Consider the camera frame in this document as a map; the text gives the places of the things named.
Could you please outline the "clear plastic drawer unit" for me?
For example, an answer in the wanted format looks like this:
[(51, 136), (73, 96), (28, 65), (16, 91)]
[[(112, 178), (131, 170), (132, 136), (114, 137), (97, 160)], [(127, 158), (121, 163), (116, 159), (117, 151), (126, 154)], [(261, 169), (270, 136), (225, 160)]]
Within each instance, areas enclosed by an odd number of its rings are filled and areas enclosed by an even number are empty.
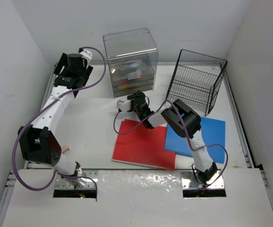
[[(154, 89), (159, 51), (148, 28), (108, 33), (103, 41), (115, 98)], [(122, 79), (130, 89), (118, 89)]]

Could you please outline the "yellow highlighter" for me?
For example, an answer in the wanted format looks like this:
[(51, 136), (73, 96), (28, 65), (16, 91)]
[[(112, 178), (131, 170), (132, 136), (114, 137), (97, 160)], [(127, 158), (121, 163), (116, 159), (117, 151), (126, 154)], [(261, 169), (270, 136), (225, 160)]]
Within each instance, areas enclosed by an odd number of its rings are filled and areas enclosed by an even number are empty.
[(126, 90), (126, 89), (130, 89), (131, 87), (129, 85), (122, 85), (122, 86), (119, 86), (118, 89), (119, 90)]

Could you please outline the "pink highlighter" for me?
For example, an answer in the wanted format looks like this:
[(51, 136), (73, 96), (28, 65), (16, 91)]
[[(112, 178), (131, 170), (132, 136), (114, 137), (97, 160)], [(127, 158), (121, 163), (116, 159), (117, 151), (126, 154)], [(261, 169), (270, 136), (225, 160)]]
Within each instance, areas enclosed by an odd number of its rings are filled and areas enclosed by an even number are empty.
[(118, 83), (119, 83), (120, 85), (124, 85), (124, 84), (129, 84), (130, 81), (127, 80), (127, 79), (122, 79), (122, 80), (120, 80)]

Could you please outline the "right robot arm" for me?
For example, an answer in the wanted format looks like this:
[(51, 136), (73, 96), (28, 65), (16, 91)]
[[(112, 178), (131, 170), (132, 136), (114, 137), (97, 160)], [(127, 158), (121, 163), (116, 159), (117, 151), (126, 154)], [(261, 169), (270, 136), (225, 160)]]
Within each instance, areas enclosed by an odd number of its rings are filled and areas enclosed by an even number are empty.
[(198, 183), (206, 185), (217, 173), (217, 165), (210, 157), (201, 132), (201, 118), (199, 114), (181, 99), (169, 102), (170, 107), (152, 111), (146, 101), (146, 95), (137, 91), (127, 96), (127, 101), (118, 104), (123, 112), (134, 112), (142, 125), (147, 129), (154, 129), (165, 123), (176, 135), (183, 138), (194, 159), (195, 177)]

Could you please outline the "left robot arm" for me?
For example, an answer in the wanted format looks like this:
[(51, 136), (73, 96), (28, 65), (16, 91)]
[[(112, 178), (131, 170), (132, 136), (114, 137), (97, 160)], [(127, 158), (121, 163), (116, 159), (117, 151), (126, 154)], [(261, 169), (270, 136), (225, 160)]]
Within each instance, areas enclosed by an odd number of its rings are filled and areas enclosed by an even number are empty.
[(62, 54), (54, 71), (56, 78), (51, 94), (44, 106), (53, 101), (56, 103), (33, 120), (19, 140), (24, 160), (43, 164), (63, 175), (75, 175), (78, 163), (65, 157), (54, 134), (65, 109), (77, 96), (77, 89), (84, 87), (89, 79), (93, 70), (88, 64), (91, 59), (89, 50)]

